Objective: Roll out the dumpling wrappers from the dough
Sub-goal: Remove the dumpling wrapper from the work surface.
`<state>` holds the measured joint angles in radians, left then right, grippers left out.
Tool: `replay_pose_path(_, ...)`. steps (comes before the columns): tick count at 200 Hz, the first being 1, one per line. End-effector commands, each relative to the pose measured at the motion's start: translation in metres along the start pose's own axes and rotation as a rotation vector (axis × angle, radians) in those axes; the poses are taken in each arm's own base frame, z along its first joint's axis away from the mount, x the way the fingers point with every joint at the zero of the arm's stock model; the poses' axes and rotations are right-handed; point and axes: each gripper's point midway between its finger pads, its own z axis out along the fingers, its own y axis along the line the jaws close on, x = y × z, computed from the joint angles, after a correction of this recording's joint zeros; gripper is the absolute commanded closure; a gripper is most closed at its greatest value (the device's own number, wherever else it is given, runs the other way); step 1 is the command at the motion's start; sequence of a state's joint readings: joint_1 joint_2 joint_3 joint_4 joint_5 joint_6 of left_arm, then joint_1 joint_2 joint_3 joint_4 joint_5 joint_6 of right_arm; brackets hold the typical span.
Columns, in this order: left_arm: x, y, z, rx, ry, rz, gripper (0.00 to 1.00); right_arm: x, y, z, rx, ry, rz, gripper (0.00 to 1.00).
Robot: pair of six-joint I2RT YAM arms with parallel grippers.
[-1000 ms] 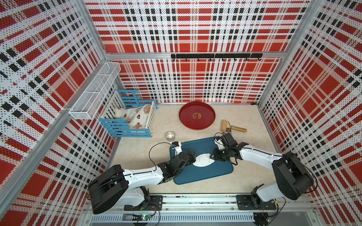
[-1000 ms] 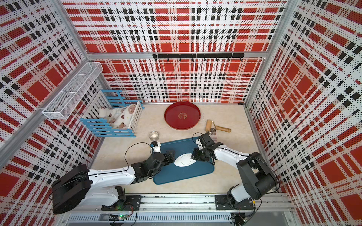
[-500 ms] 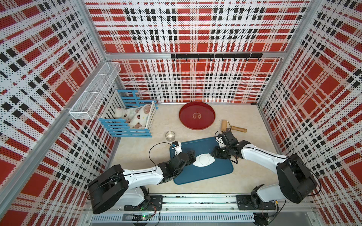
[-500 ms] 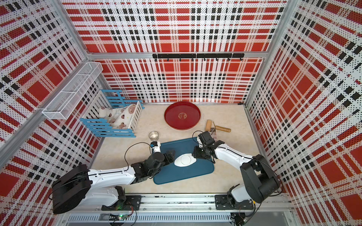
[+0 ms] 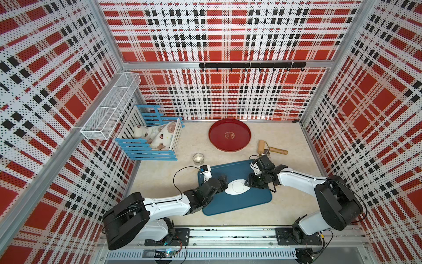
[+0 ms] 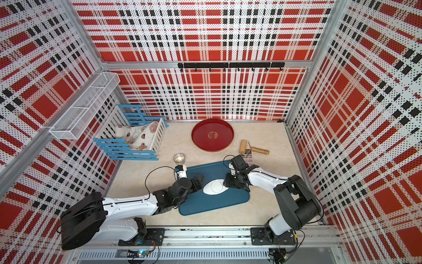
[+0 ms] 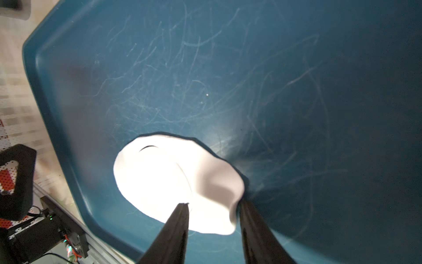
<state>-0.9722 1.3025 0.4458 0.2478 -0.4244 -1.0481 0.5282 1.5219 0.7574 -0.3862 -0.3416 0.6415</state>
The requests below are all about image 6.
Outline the white dough piece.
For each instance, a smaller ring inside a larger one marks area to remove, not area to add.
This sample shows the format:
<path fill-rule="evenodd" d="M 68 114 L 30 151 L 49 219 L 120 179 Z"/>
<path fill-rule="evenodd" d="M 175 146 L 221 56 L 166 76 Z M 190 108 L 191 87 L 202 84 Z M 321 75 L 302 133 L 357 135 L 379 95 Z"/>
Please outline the white dough piece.
<path fill-rule="evenodd" d="M 227 191 L 229 188 L 224 185 L 224 179 L 216 179 L 207 183 L 203 187 L 203 192 L 206 195 L 219 195 Z"/>

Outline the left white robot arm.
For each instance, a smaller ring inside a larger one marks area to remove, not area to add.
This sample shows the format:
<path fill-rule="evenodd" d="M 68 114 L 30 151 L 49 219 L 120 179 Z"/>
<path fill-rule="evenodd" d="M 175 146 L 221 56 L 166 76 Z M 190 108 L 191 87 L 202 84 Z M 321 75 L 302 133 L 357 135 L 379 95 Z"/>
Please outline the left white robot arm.
<path fill-rule="evenodd" d="M 204 176 L 199 175 L 182 177 L 169 188 L 134 198 L 104 198 L 94 192 L 61 214 L 58 232 L 62 249 L 76 249 L 96 240 L 133 245 L 146 236 L 143 217 L 169 212 L 203 187 Z"/>

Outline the wooden rolling pin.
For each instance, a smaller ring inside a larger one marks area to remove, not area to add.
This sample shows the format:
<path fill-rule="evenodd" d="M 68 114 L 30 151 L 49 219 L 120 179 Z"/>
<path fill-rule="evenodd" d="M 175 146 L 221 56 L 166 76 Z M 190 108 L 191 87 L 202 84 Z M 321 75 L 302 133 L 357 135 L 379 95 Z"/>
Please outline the wooden rolling pin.
<path fill-rule="evenodd" d="M 269 150 L 252 147 L 247 140 L 241 140 L 239 154 L 243 156 L 247 156 L 252 152 L 256 152 L 256 153 L 264 154 L 264 155 L 269 155 L 270 153 Z"/>

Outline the teal plastic tray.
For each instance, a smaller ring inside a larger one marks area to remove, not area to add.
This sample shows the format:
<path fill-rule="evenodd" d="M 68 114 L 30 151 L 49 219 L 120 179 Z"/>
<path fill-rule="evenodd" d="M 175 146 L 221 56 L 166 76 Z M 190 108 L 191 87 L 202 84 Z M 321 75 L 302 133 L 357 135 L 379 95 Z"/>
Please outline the teal plastic tray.
<path fill-rule="evenodd" d="M 189 179 L 197 175 L 204 175 L 205 186 L 212 180 L 225 179 L 226 174 L 231 173 L 231 170 L 228 161 L 220 161 L 188 167 L 186 173 Z M 179 207 L 179 213 L 183 216 L 194 215 L 242 204 L 247 202 L 249 198 L 250 194 L 241 189 L 229 188 L 219 195 L 206 195 L 202 189 L 188 196 L 187 200 Z"/>

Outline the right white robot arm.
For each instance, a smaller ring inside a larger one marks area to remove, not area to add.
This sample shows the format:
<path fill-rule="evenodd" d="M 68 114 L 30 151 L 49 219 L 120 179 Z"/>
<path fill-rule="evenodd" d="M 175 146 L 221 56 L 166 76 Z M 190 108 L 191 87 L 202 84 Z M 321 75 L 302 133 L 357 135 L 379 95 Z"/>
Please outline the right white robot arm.
<path fill-rule="evenodd" d="M 291 236 L 294 231 L 323 215 L 323 207 L 318 198 L 308 189 L 298 175 L 282 178 L 262 170 L 257 165 L 249 165 L 238 155 L 229 161 L 230 172 L 226 174 L 223 186 L 250 192 L 250 187 L 259 187 L 276 198 L 279 214 L 270 218 L 264 228 L 251 231 L 254 244 L 275 245 L 295 243 Z"/>

